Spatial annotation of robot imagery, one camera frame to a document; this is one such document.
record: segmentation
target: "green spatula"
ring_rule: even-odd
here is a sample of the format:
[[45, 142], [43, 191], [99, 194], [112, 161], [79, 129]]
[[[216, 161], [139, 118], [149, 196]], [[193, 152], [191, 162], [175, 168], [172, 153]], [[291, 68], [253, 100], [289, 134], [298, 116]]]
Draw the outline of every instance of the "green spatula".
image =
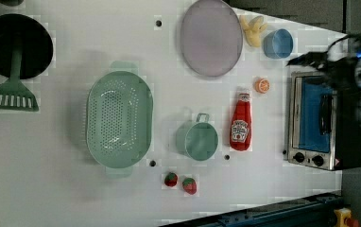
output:
[[22, 38], [12, 36], [12, 60], [10, 77], [0, 84], [0, 109], [37, 112], [39, 106], [36, 97], [20, 81], [22, 67]]

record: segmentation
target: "measuring cup handle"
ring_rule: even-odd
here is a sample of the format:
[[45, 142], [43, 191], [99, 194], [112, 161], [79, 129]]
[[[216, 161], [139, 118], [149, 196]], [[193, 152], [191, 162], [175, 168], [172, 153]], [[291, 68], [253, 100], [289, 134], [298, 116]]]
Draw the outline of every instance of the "measuring cup handle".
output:
[[[205, 116], [204, 121], [200, 121], [200, 118], [201, 118], [202, 116]], [[199, 114], [198, 114], [197, 122], [206, 122], [206, 123], [207, 123], [209, 119], [210, 119], [210, 116], [209, 116], [208, 114], [206, 114], [206, 113], [199, 113]]]
[[111, 64], [111, 71], [125, 71], [135, 75], [139, 75], [139, 68], [135, 62], [132, 61], [114, 61]]

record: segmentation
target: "screw hole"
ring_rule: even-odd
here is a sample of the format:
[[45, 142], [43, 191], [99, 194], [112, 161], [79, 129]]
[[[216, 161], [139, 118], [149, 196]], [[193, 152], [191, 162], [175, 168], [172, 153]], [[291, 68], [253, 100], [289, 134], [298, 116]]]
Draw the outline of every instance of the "screw hole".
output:
[[163, 22], [161, 20], [156, 21], [156, 26], [160, 27], [163, 25]]

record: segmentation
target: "strawberry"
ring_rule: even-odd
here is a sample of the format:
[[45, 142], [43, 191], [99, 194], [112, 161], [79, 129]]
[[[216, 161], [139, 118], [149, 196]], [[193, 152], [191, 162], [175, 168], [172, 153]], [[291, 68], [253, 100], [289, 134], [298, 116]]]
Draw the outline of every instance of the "strawberry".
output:
[[193, 178], [186, 178], [183, 181], [183, 189], [190, 195], [194, 195], [198, 191], [198, 185]]
[[168, 175], [166, 175], [164, 183], [165, 185], [169, 186], [169, 187], [173, 187], [177, 184], [178, 182], [178, 176], [175, 173], [168, 173]]

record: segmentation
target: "blue bowl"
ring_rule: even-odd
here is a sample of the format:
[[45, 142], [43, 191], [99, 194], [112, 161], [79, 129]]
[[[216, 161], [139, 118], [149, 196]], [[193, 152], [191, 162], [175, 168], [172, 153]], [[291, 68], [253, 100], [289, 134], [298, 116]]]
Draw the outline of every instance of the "blue bowl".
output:
[[263, 49], [269, 58], [287, 58], [293, 50], [292, 35], [285, 29], [273, 31], [264, 38]]

